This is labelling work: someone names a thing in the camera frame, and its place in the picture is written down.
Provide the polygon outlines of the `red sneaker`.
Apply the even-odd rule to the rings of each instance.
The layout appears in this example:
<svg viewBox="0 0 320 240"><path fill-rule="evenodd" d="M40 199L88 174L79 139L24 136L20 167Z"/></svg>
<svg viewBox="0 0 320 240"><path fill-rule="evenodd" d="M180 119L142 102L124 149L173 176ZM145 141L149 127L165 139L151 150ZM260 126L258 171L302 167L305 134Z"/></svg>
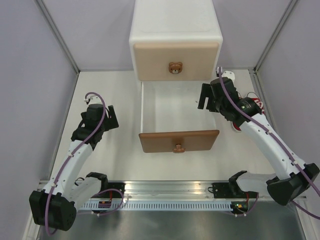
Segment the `red sneaker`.
<svg viewBox="0 0 320 240"><path fill-rule="evenodd" d="M234 122L231 122L230 126L231 126L231 128L232 128L232 130L234 132L236 132L236 133L240 133L241 132L241 129Z"/></svg>
<svg viewBox="0 0 320 240"><path fill-rule="evenodd" d="M253 99L253 101L260 107L261 111L263 114L265 114L265 107L264 107L264 103L262 102L262 100L260 99L260 97L253 91L250 91L246 94L246 97L249 97L251 99Z"/></svg>

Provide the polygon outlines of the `brown bottom drawer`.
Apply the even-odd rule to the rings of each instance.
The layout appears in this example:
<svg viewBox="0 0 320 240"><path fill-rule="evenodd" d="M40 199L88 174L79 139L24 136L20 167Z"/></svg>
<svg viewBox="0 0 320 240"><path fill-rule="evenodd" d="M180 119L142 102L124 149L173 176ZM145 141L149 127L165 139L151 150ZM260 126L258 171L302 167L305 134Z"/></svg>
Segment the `brown bottom drawer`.
<svg viewBox="0 0 320 240"><path fill-rule="evenodd" d="M144 81L139 139L144 153L209 151L220 131L212 112L198 109L199 81Z"/></svg>

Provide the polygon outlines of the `brown bear knob top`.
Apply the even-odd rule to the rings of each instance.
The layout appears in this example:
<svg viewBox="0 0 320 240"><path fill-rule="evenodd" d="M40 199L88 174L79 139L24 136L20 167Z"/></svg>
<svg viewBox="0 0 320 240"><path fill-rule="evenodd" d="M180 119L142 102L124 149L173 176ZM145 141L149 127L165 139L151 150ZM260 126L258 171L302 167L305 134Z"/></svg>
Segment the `brown bear knob top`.
<svg viewBox="0 0 320 240"><path fill-rule="evenodd" d="M181 73L183 70L183 63L182 62L170 62L168 64L168 71L171 73L171 74L179 74Z"/></svg>

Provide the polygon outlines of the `beige top drawer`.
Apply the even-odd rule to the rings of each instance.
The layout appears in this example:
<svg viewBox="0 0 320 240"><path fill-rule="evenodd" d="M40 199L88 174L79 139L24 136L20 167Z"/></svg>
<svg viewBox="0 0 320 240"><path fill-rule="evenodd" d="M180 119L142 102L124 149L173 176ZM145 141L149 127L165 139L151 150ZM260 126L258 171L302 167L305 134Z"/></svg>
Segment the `beige top drawer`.
<svg viewBox="0 0 320 240"><path fill-rule="evenodd" d="M135 72L140 81L206 81L216 65L219 43L140 42L133 45ZM179 74L169 72L170 62L182 62Z"/></svg>

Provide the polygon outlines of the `bear knob bottom drawer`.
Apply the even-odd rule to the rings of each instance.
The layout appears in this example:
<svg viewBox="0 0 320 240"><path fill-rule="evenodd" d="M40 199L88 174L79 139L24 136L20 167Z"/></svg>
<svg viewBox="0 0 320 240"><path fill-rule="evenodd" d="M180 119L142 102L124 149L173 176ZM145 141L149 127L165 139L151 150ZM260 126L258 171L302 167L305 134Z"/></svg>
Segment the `bear knob bottom drawer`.
<svg viewBox="0 0 320 240"><path fill-rule="evenodd" d="M181 144L176 144L175 148L172 149L173 153L178 153L178 154L179 153L184 153L185 151L186 151L186 149L183 148Z"/></svg>

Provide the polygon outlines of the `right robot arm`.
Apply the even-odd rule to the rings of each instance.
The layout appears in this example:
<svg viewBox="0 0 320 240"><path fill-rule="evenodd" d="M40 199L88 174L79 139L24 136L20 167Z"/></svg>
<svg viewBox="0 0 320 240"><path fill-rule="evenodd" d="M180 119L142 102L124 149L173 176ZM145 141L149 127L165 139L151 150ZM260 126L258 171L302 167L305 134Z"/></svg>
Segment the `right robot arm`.
<svg viewBox="0 0 320 240"><path fill-rule="evenodd" d="M240 171L229 179L228 192L235 198L245 192L269 195L276 203L286 206L313 186L320 173L315 163L305 163L279 137L254 99L241 98L228 77L203 83L199 109L220 113L246 134L266 157L274 174Z"/></svg>

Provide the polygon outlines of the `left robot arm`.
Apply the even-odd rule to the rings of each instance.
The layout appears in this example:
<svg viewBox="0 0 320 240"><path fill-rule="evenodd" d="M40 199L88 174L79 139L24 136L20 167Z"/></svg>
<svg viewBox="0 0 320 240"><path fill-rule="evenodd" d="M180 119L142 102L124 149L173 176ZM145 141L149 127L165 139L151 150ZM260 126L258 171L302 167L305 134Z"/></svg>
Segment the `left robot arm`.
<svg viewBox="0 0 320 240"><path fill-rule="evenodd" d="M29 197L33 221L39 226L68 231L85 202L94 195L104 198L109 193L106 174L90 172L82 183L76 180L103 134L119 127L114 107L92 103L81 113L81 118L60 169L41 190L34 190Z"/></svg>

